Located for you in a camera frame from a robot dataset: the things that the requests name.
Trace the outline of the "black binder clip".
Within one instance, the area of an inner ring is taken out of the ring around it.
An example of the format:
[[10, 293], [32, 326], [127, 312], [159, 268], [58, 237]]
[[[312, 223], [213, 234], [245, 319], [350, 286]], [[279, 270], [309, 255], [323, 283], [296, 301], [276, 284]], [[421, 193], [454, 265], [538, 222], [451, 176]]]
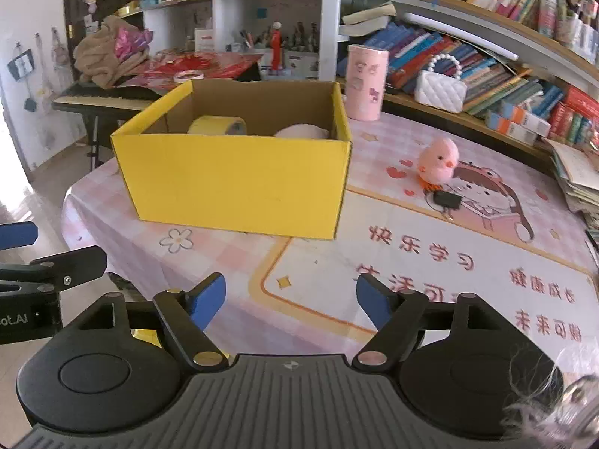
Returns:
[[453, 212], [460, 209], [462, 197], [446, 190], [435, 190], [432, 193], [432, 201], [440, 207], [440, 212], [444, 217], [453, 221]]

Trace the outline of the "pink chick toy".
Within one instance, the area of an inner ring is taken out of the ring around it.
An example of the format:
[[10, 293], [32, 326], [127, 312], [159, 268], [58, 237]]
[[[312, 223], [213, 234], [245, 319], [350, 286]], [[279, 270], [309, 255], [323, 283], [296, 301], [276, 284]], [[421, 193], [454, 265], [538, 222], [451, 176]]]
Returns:
[[442, 190], [452, 180], [459, 163], [459, 150], [449, 138], [436, 139], [423, 150], [417, 162], [419, 182], [425, 192]]

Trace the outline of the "pink cartoon tablecloth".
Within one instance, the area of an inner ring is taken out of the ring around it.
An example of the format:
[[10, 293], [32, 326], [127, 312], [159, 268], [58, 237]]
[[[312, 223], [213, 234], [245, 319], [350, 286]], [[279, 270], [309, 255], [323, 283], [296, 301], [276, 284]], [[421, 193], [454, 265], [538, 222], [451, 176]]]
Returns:
[[597, 370], [595, 256], [552, 178], [462, 139], [451, 189], [463, 203], [443, 213], [415, 170], [437, 130], [385, 114], [351, 131], [332, 240], [141, 221], [114, 161], [66, 193], [64, 237], [71, 247], [101, 246], [110, 270], [148, 298], [223, 274], [226, 299], [207, 333], [229, 354], [353, 356], [375, 331], [355, 294], [356, 279], [369, 273], [436, 302], [474, 293], [566, 374]]

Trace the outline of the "black electric piano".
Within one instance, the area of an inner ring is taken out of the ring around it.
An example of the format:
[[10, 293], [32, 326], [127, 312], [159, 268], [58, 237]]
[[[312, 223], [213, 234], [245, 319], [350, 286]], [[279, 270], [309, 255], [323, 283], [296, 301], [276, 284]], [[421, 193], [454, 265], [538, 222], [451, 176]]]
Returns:
[[127, 119], [147, 109], [168, 92], [169, 89], [140, 86], [102, 89], [91, 82], [75, 82], [52, 100], [52, 109], [65, 113], [91, 116], [106, 114]]

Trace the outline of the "yellow cardboard box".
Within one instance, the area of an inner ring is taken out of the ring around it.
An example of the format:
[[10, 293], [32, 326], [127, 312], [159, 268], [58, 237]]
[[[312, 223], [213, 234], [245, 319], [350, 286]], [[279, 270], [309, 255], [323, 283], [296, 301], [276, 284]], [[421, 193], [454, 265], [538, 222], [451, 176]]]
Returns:
[[[197, 117], [241, 117], [245, 135], [189, 135]], [[275, 138], [295, 124], [328, 139]], [[140, 219], [330, 240], [352, 137], [340, 87], [326, 81], [187, 81], [111, 137]]]

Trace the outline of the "beige crumpled cloth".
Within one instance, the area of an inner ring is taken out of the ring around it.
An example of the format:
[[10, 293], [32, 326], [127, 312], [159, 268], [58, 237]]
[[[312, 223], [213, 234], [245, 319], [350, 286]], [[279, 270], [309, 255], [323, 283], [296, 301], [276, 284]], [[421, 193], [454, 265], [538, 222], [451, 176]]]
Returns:
[[73, 58], [80, 83], [91, 82], [102, 89], [109, 89], [147, 59], [148, 44], [142, 44], [135, 51], [125, 50], [123, 57], [117, 55], [117, 41], [121, 30], [126, 34], [140, 34], [135, 25], [110, 15], [104, 19], [98, 31], [85, 37], [77, 45]]

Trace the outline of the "yellow tape roll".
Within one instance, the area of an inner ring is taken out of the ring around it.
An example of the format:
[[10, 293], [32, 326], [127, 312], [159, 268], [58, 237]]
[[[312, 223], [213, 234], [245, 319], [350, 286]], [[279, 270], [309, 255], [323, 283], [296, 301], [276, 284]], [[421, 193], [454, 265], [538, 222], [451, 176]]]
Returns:
[[207, 116], [205, 114], [193, 120], [187, 133], [201, 136], [238, 136], [247, 134], [247, 126], [241, 117]]

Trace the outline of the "pink plush ball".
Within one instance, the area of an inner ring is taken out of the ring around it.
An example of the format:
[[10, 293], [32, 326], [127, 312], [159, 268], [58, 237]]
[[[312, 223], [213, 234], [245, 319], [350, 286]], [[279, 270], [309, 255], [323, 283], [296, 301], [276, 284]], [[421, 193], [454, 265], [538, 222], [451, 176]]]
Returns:
[[328, 139], [330, 132], [311, 124], [295, 124], [288, 126], [275, 133], [275, 138], [285, 139]]

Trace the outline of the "pink foil wrapper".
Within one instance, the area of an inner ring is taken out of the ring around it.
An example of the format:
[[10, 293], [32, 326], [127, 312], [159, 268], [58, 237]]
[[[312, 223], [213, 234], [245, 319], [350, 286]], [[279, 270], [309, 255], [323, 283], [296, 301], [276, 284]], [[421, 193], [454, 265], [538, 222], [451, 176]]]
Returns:
[[152, 40], [151, 30], [139, 30], [137, 27], [126, 30], [125, 27], [121, 27], [115, 41], [115, 55], [123, 62], [134, 54], [147, 50]]

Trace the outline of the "white tape roll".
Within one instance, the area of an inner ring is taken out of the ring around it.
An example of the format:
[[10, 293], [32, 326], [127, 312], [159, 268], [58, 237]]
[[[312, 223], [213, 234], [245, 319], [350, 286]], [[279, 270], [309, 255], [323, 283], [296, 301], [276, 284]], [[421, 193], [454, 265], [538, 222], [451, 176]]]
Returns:
[[203, 78], [204, 73], [200, 70], [185, 70], [174, 76], [174, 83], [182, 84], [190, 80], [201, 80]]

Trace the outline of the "stack of papers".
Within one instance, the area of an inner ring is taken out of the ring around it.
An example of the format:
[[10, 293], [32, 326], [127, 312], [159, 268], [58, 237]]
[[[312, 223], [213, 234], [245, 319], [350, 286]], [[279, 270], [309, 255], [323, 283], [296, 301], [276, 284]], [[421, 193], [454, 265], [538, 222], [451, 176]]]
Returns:
[[552, 151], [555, 177], [569, 210], [580, 213], [586, 235], [598, 248], [598, 149], [592, 143], [582, 148], [546, 140]]

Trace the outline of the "white quilted handbag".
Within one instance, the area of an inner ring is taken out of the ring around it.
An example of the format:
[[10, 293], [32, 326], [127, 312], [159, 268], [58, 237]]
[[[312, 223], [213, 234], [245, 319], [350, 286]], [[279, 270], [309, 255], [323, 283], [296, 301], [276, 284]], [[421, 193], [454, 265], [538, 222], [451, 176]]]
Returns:
[[[455, 65], [454, 75], [435, 72], [435, 66], [442, 61], [450, 61]], [[462, 80], [461, 62], [450, 54], [436, 54], [429, 60], [428, 68], [418, 74], [414, 99], [424, 106], [460, 114], [467, 90], [468, 86]]]

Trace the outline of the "pink cylinder canister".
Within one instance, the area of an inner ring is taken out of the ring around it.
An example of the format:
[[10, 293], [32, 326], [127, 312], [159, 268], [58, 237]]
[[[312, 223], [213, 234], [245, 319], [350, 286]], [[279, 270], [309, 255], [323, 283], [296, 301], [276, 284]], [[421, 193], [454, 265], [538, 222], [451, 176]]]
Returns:
[[387, 79], [389, 52], [363, 45], [348, 47], [345, 74], [347, 116], [361, 122], [379, 120]]

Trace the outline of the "red figure pen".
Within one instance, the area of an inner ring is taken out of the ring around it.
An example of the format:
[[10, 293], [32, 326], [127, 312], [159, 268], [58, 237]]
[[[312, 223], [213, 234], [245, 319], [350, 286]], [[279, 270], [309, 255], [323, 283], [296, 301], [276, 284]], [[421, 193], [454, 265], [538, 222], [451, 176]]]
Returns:
[[281, 23], [274, 21], [271, 27], [270, 48], [272, 50], [271, 71], [272, 75], [278, 75], [282, 70], [282, 37]]

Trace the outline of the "white bookshelf unit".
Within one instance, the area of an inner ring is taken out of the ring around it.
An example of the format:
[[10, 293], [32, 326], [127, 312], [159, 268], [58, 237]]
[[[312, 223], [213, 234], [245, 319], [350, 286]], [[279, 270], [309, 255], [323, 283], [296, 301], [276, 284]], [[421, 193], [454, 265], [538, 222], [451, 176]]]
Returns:
[[160, 0], [141, 4], [143, 22], [152, 30], [152, 55], [181, 50], [187, 37], [196, 45], [210, 37], [211, 52], [245, 51], [244, 31], [259, 37], [269, 24], [279, 21], [286, 36], [298, 25], [314, 34], [319, 47], [317, 78], [296, 78], [284, 69], [283, 79], [338, 77], [338, 64], [351, 36], [341, 34], [342, 18], [390, 2], [398, 27], [421, 27], [427, 34], [452, 37], [495, 58], [508, 72], [537, 76], [558, 86], [573, 85], [591, 97], [598, 95], [597, 67], [524, 23], [462, 0]]

